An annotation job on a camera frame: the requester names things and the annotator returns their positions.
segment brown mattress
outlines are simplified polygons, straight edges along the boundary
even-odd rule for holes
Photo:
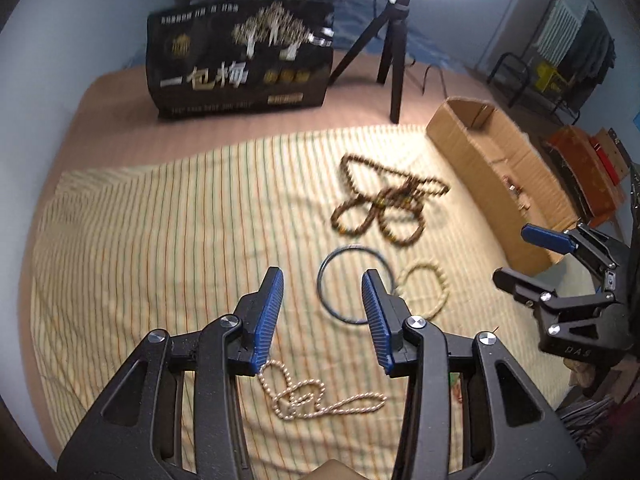
[[[158,121],[142,67],[102,76],[85,92],[43,187],[20,278],[18,308],[25,372],[31,399],[54,455],[59,455],[61,448],[47,411],[30,335],[31,253],[34,225],[44,203],[53,196],[62,173],[161,164],[259,137],[388,124],[390,78],[384,88],[375,84],[378,62],[378,57],[361,55],[329,89],[321,108],[270,114]],[[417,64],[408,71],[422,80],[424,69],[424,65]],[[491,100],[490,92],[467,75],[445,72],[444,78],[450,95]],[[443,100],[437,73],[430,73],[425,95],[405,78],[401,123],[428,123]]]

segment black box with chinese characters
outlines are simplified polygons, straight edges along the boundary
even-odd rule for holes
[[[155,12],[147,20],[146,82],[163,118],[321,106],[334,7],[235,0]]]

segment tripod leg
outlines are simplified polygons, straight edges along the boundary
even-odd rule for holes
[[[400,122],[400,106],[402,104],[402,85],[404,84],[404,58],[406,57],[406,21],[391,22],[393,34],[393,66],[391,82],[391,122]]]
[[[369,23],[369,27],[364,30],[364,32],[356,40],[347,54],[342,58],[342,61],[338,64],[334,72],[331,74],[331,77],[329,78],[329,85],[335,83],[335,80],[338,79],[340,77],[340,74],[342,74],[342,72],[344,72],[344,70],[351,64],[351,61],[356,59],[356,56],[360,52],[362,52],[362,50],[367,46],[367,43],[375,38],[380,29],[385,25],[386,22],[388,22],[389,9],[391,9],[391,7],[387,7],[380,13],[377,18]]]
[[[378,69],[378,83],[383,85],[386,83],[386,76],[389,74],[391,68],[391,60],[393,58],[393,45],[394,45],[394,28],[391,22],[386,26],[385,46],[382,49],[382,56],[380,57],[380,68]]]

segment brown beaded necklace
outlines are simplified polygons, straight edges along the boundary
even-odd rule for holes
[[[395,187],[384,187],[377,195],[368,195],[358,189],[355,185],[353,175],[351,173],[350,164],[362,164],[367,166],[378,173],[388,173],[395,176],[402,176],[406,180],[404,184]],[[340,204],[331,215],[331,227],[338,231],[341,235],[346,236],[362,236],[366,233],[373,221],[377,218],[380,232],[389,240],[393,245],[399,247],[408,247],[415,244],[425,228],[424,216],[422,209],[424,207],[424,200],[427,196],[439,197],[449,192],[449,185],[445,184],[439,178],[435,177],[420,177],[418,175],[407,173],[405,171],[395,170],[394,168],[387,168],[382,164],[365,158],[353,153],[347,153],[340,161],[340,172],[344,177],[347,187],[352,194],[352,197],[342,204]],[[438,184],[438,189],[423,189],[421,186],[427,184]],[[364,219],[364,222],[354,229],[347,229],[340,224],[340,217],[349,209],[364,205],[366,203],[371,204],[369,213]],[[385,211],[387,208],[396,208],[411,213],[415,221],[418,222],[418,227],[415,232],[408,238],[398,238],[393,234],[391,228],[386,221]]]

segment open cardboard box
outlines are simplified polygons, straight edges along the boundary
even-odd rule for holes
[[[520,237],[527,223],[564,231],[575,226],[577,216],[527,136],[500,108],[449,98],[436,111],[427,134],[484,213],[512,269],[535,276],[562,258]],[[505,177],[522,188],[528,209],[509,191]]]

